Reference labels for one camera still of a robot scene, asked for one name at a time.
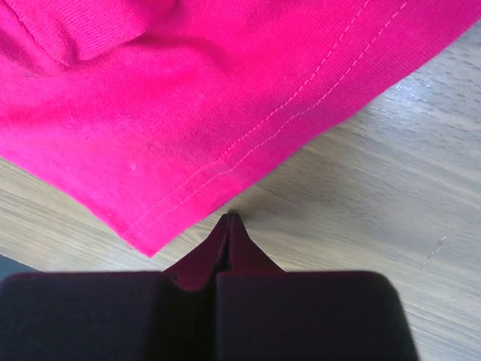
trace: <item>wooden table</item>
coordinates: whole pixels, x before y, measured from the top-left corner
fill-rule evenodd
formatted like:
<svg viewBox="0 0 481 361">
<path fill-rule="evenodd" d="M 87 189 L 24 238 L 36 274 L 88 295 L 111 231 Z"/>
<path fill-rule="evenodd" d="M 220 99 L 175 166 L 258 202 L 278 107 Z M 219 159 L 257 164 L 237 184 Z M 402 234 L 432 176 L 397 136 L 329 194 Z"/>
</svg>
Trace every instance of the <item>wooden table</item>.
<svg viewBox="0 0 481 361">
<path fill-rule="evenodd" d="M 0 160 L 0 253 L 43 271 L 162 270 L 227 210 L 286 269 L 389 277 L 423 359 L 481 359 L 481 23 L 152 259 Z"/>
</svg>

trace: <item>pink fabric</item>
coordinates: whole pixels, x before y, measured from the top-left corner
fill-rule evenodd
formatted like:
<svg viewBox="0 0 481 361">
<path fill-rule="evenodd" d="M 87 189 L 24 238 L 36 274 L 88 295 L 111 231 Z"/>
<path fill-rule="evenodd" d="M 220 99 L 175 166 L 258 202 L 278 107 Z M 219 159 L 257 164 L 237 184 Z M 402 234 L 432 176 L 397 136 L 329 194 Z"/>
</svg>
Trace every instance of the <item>pink fabric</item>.
<svg viewBox="0 0 481 361">
<path fill-rule="evenodd" d="M 480 17 L 479 0 L 0 0 L 0 155 L 151 256 Z"/>
</svg>

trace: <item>wood grain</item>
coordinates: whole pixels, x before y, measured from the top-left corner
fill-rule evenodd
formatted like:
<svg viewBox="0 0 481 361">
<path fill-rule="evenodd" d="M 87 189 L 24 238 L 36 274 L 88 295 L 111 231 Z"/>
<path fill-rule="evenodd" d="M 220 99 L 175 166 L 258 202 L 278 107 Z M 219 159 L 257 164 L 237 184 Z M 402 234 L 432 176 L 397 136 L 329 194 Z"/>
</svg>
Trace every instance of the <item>wood grain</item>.
<svg viewBox="0 0 481 361">
<path fill-rule="evenodd" d="M 290 270 L 370 269 L 422 358 L 481 355 L 481 24 L 152 259 L 0 161 L 0 253 L 45 271 L 164 269 L 227 210 Z"/>
</svg>

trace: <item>dark plastic object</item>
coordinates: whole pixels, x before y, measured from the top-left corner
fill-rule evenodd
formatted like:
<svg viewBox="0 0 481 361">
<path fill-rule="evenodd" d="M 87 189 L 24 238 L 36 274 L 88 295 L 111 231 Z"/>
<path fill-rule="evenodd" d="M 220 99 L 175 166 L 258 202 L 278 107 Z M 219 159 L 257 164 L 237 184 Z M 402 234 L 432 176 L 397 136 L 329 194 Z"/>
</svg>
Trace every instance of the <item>dark plastic object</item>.
<svg viewBox="0 0 481 361">
<path fill-rule="evenodd" d="M 0 287 L 3 360 L 417 360 L 371 272 L 283 272 L 238 215 L 164 272 L 23 274 Z"/>
</svg>

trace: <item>small scratch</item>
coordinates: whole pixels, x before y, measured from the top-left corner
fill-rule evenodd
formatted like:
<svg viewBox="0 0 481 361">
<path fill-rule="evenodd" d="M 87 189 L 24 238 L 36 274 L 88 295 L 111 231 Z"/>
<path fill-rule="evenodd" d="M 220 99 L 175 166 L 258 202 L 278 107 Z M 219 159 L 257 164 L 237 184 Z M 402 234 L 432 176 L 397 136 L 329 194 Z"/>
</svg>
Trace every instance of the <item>small scratch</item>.
<svg viewBox="0 0 481 361">
<path fill-rule="evenodd" d="M 441 250 L 441 248 L 443 248 L 443 242 L 444 240 L 446 239 L 447 237 L 442 237 L 438 242 L 437 242 L 437 249 L 434 251 L 434 252 L 431 252 L 431 254 L 426 258 L 426 260 L 423 262 L 423 264 L 421 264 L 421 267 L 419 267 L 419 270 L 422 270 L 422 268 L 426 265 L 426 263 L 428 263 L 429 259 L 435 255 L 437 252 L 439 252 Z"/>
</svg>

